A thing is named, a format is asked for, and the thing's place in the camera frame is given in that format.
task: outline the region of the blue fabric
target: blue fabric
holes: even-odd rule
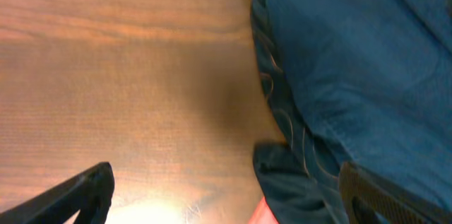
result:
[[[452,211],[448,1],[253,0],[264,92],[335,222],[346,160]]]

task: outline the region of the wood grain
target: wood grain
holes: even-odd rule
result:
[[[107,223],[246,223],[277,137],[249,0],[0,0],[0,211],[106,160]]]

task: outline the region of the red object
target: red object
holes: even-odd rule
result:
[[[265,198],[262,198],[261,202],[259,202],[259,205],[257,205],[257,208],[254,211],[253,216],[249,220],[248,224],[278,224],[275,216],[268,207]]]

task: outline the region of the black curved object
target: black curved object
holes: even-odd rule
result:
[[[390,223],[452,223],[452,213],[356,164],[343,164],[339,188],[352,224],[380,223],[375,213]]]
[[[2,224],[60,224],[80,210],[74,223],[102,224],[112,204],[114,178],[109,163],[99,163],[34,199],[0,213]]]

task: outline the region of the wrinkled fabric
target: wrinkled fabric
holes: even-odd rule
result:
[[[449,1],[252,0],[263,90],[288,144],[257,147],[254,166],[280,223],[346,223],[347,160],[452,211]]]

